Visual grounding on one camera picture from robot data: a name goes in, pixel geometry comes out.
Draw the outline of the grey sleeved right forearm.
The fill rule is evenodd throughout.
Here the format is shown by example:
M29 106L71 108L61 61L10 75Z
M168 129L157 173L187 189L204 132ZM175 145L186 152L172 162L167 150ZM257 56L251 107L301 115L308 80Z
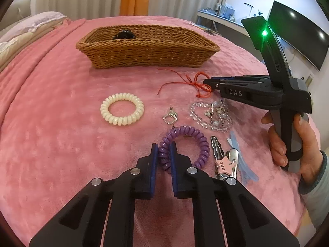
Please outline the grey sleeved right forearm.
M324 222L328 215L328 159L326 153L321 150L323 162L315 181L308 185L303 177L299 181L299 193L305 202L309 217L316 230Z

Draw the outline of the right hand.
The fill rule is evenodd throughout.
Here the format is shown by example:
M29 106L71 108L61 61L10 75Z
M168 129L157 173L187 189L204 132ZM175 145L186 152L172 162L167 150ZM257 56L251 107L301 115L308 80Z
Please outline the right hand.
M303 156L301 158L301 176L307 185L315 182L320 172L323 162L315 132L300 114L294 117L294 127L302 139ZM275 126L269 127L268 130L270 152L276 165L284 167L288 164L286 156L287 147L276 132Z

